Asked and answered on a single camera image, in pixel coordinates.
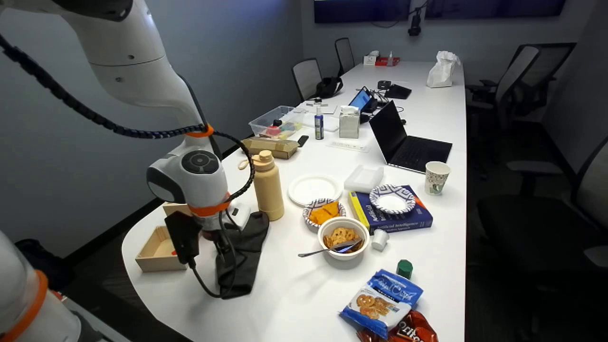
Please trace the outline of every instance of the snack bag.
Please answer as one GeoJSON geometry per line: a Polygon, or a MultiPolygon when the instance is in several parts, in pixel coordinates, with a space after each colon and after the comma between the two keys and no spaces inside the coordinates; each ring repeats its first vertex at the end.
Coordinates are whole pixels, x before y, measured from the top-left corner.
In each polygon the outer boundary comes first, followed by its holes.
{"type": "Polygon", "coordinates": [[[341,312],[341,318],[382,341],[417,307],[422,290],[407,278],[380,271],[341,312]]]}
{"type": "MultiPolygon", "coordinates": [[[[358,337],[360,342],[382,342],[369,331],[360,331],[358,337]]],[[[439,339],[426,318],[420,312],[411,310],[390,333],[388,342],[439,342],[439,339]]]]}

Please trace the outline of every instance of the food bowl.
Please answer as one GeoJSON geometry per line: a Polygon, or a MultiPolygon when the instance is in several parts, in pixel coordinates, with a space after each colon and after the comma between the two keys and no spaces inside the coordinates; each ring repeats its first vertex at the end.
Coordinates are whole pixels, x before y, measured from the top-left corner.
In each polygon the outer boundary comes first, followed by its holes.
{"type": "Polygon", "coordinates": [[[350,217],[335,217],[335,219],[325,221],[318,231],[320,246],[331,250],[333,246],[329,246],[329,238],[339,229],[346,229],[346,231],[354,233],[358,236],[358,240],[361,240],[361,244],[358,244],[348,253],[327,252],[327,255],[337,261],[354,261],[354,259],[361,257],[365,253],[365,250],[369,248],[369,231],[360,221],[350,219],[350,217]]]}
{"type": "Polygon", "coordinates": [[[304,208],[303,219],[304,219],[304,223],[306,223],[306,227],[308,227],[310,231],[318,233],[320,227],[322,227],[325,221],[335,219],[335,217],[344,217],[344,215],[346,215],[346,210],[344,210],[344,206],[342,206],[341,202],[323,198],[323,200],[310,202],[310,204],[304,208]],[[325,214],[320,214],[320,215],[318,215],[318,223],[316,223],[316,221],[312,219],[312,214],[314,214],[316,210],[322,210],[323,206],[333,204],[333,202],[339,206],[339,214],[335,214],[333,208],[327,208],[325,214]]]}

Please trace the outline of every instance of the orange food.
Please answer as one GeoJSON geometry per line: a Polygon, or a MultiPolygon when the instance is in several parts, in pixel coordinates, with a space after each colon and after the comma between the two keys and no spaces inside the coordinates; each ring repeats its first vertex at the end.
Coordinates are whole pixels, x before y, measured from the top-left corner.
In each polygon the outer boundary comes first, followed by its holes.
{"type": "Polygon", "coordinates": [[[308,219],[316,225],[323,225],[329,219],[341,217],[341,208],[339,202],[331,202],[327,206],[322,206],[318,210],[314,210],[308,219]]]}

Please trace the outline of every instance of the wall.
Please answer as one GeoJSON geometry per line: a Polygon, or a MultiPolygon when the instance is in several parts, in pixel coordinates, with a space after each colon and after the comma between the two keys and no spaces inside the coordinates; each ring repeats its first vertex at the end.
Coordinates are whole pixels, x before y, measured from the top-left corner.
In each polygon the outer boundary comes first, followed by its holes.
{"type": "Polygon", "coordinates": [[[318,58],[323,75],[339,71],[335,39],[350,37],[356,58],[379,50],[396,52],[403,60],[436,62],[437,52],[460,56],[468,81],[498,81],[519,44],[578,41],[597,0],[569,0],[563,16],[555,20],[512,22],[424,22],[418,39],[409,37],[409,24],[382,29],[373,24],[316,25],[314,0],[303,3],[304,54],[318,58]]]}
{"type": "Polygon", "coordinates": [[[593,18],[563,77],[544,120],[551,139],[578,172],[591,151],[608,138],[608,3],[593,18]]]}
{"type": "MultiPolygon", "coordinates": [[[[291,0],[149,0],[171,65],[219,132],[299,103],[291,65],[303,58],[301,6],[291,0]]],[[[135,109],[97,84],[76,35],[57,16],[6,10],[0,33],[76,100],[139,130],[175,128],[171,111],[135,109]]],[[[14,240],[37,238],[61,257],[152,200],[147,168],[175,145],[109,134],[63,107],[0,56],[0,214],[14,240]]]]}

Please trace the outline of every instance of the paper cup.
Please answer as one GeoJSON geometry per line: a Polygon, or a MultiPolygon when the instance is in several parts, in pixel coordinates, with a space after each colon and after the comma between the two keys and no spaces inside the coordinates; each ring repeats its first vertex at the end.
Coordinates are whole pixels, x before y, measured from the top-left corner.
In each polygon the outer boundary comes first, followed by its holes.
{"type": "Polygon", "coordinates": [[[428,162],[426,164],[426,189],[441,195],[445,183],[449,181],[451,168],[443,162],[428,162]]]}

